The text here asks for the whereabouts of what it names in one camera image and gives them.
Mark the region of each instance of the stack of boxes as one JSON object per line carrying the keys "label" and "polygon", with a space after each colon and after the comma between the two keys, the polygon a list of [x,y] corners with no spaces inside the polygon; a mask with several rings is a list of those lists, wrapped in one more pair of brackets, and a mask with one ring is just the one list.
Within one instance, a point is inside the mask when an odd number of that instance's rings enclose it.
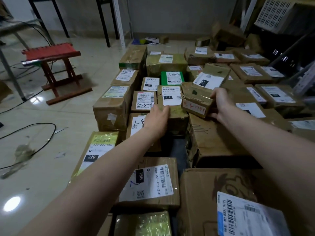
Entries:
{"label": "stack of boxes", "polygon": [[[218,42],[235,48],[216,51],[213,46]],[[115,216],[114,235],[147,235],[148,231],[171,235],[168,212],[177,210],[179,236],[216,235],[217,192],[257,201],[248,174],[241,169],[261,166],[222,124],[210,118],[216,107],[210,98],[215,87],[226,88],[236,106],[254,117],[315,141],[315,117],[295,119],[305,105],[290,87],[277,84],[281,73],[264,68],[268,59],[240,47],[244,42],[236,27],[215,24],[213,36],[198,39],[184,55],[147,54],[147,47],[141,45],[126,51],[111,87],[93,106],[99,132],[92,133],[71,180],[143,128],[155,104],[160,110],[170,106],[167,134],[185,136],[191,168],[179,182],[176,158],[163,157],[160,140],[154,143],[148,152],[160,155],[145,154],[114,205],[128,212]],[[163,179],[159,182],[163,193],[152,186],[156,174]],[[135,208],[147,213],[129,214]]]}

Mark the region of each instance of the forearm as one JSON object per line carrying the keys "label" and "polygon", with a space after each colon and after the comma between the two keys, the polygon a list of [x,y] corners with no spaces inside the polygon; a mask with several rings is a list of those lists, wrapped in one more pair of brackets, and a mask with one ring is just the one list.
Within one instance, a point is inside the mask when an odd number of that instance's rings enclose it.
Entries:
{"label": "forearm", "polygon": [[304,215],[312,215],[315,208],[315,144],[235,106],[223,109],[220,121],[301,207]]}
{"label": "forearm", "polygon": [[145,128],[85,169],[20,235],[80,235],[93,215],[107,215],[140,157],[156,141]]}

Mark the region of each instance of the red stool top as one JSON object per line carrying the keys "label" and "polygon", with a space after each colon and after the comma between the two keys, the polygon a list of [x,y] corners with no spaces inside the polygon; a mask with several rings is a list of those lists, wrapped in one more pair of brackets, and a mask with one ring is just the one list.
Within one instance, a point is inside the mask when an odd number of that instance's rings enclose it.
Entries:
{"label": "red stool top", "polygon": [[80,51],[76,51],[71,43],[22,50],[22,54],[26,55],[27,61],[35,59],[48,61],[81,55]]}

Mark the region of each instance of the green box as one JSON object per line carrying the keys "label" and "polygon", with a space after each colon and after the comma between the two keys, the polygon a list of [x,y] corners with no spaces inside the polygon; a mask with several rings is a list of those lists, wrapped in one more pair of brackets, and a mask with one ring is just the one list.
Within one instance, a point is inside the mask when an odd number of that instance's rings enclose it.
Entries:
{"label": "green box", "polygon": [[161,85],[181,85],[182,82],[185,80],[180,71],[163,71],[161,73]]}

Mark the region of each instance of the barcode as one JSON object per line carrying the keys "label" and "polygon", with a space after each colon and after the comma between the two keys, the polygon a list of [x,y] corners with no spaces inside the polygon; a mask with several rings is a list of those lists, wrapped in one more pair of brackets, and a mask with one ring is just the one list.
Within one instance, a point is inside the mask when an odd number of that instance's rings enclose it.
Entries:
{"label": "barcode", "polygon": [[228,221],[229,233],[235,235],[232,201],[228,199],[226,205],[227,205],[227,221]]}
{"label": "barcode", "polygon": [[160,167],[160,177],[161,177],[162,188],[165,188],[166,182],[165,182],[164,168],[163,167]]}
{"label": "barcode", "polygon": [[144,198],[144,191],[138,190],[137,191],[137,199],[143,199]]}
{"label": "barcode", "polygon": [[257,214],[260,214],[260,210],[254,208],[254,207],[245,206],[245,209],[248,210],[248,211],[252,211],[252,212],[255,212],[255,213],[257,213]]}

